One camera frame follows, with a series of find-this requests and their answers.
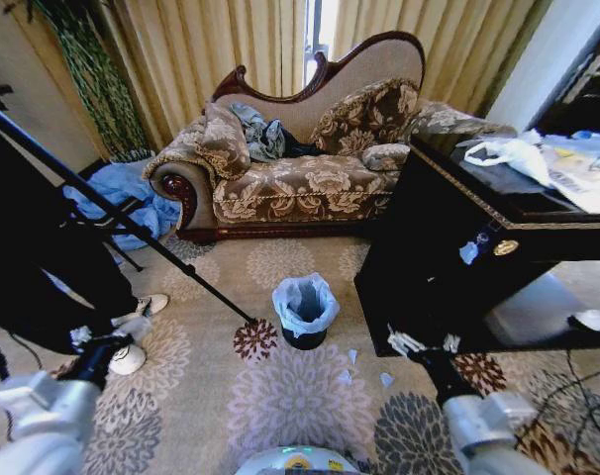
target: window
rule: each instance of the window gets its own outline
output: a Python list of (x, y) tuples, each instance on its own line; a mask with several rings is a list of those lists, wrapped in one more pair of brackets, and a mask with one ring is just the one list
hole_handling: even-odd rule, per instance
[(304, 40), (304, 81), (306, 86), (316, 72), (313, 58), (321, 51), (328, 60), (333, 56), (333, 38), (338, 21), (340, 0), (307, 0)]

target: trash can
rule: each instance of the trash can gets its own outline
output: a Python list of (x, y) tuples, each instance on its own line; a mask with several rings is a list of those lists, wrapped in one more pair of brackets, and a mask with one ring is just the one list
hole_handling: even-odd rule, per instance
[(324, 341), (340, 304), (320, 274), (284, 279), (271, 295), (282, 335), (298, 349), (313, 349)]

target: black dresser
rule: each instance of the black dresser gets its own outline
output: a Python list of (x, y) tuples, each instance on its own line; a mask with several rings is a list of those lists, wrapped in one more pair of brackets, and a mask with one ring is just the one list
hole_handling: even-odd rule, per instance
[[(494, 191), (461, 166), (461, 139), (412, 137), (355, 277), (378, 356), (395, 354), (388, 324), (427, 345), (454, 333), (461, 352), (506, 349), (483, 320), (488, 312), (563, 260), (600, 259), (600, 215), (552, 191)], [(534, 345), (591, 346), (600, 346), (600, 334), (574, 329)]]

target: floral carpet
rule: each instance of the floral carpet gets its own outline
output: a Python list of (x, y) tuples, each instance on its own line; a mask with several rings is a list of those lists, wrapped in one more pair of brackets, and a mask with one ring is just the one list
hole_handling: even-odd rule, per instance
[[(254, 239), (195, 246), (171, 237), (167, 245), (258, 325), (245, 325), (153, 251), (136, 251), (133, 258), (145, 270), (122, 265), (136, 294), (164, 292), (171, 301), (142, 342), (144, 367), (130, 376), (109, 376), (85, 474), (226, 475), (258, 451), (295, 443), (337, 450), (364, 473), (462, 473), (423, 368), (374, 355), (352, 284), (366, 241)], [(281, 336), (271, 291), (285, 277), (314, 271), (329, 282), (342, 309), (326, 340), (300, 351)], [(554, 273), (580, 300), (600, 306), (600, 262), (562, 264)], [(36, 369), (32, 355), (3, 332), (0, 345), (13, 374)], [(354, 363), (350, 349), (357, 351)], [(46, 369), (68, 360), (34, 350)], [(519, 450), (555, 474), (600, 474), (600, 376), (582, 387), (573, 384), (575, 375), (600, 369), (600, 349), (572, 351), (570, 364), (564, 351), (549, 351), (461, 355), (455, 365), (482, 394), (514, 389), (537, 408), (544, 406), (540, 419), (521, 429)], [(345, 371), (350, 383), (341, 377)], [(394, 378), (387, 388), (382, 372)], [(594, 421), (587, 418), (589, 407)], [(6, 427), (0, 412), (0, 445)]]

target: metal pole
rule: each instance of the metal pole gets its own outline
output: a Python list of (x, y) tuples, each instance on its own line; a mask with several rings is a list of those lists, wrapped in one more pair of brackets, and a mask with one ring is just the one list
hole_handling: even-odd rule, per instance
[(17, 126), (10, 118), (0, 111), (0, 131), (5, 133), (14, 142), (28, 151), (37, 160), (44, 163), (47, 167), (53, 170), (57, 175), (63, 178), (69, 185), (76, 188), (84, 196), (89, 198), (93, 203), (102, 208), (108, 215), (113, 216), (121, 225), (131, 231), (132, 235), (137, 236), (143, 240), (146, 244), (156, 250), (165, 259), (169, 260), (172, 264), (176, 265), (181, 271), (194, 279), (199, 285), (204, 287), (208, 292), (217, 297), (221, 302), (226, 304), (237, 314), (243, 317), (248, 323), (256, 324), (256, 319), (253, 319), (243, 310), (237, 307), (230, 299), (210, 285), (203, 277), (196, 273), (194, 266), (185, 264), (176, 255), (166, 249), (156, 239), (152, 238), (150, 230), (148, 228), (138, 225), (135, 221), (129, 218), (125, 213), (113, 206), (106, 198), (95, 191), (91, 185), (83, 180), (76, 173), (71, 171), (64, 163), (59, 161), (53, 156), (46, 148), (36, 142), (31, 136), (26, 134), (19, 126)]

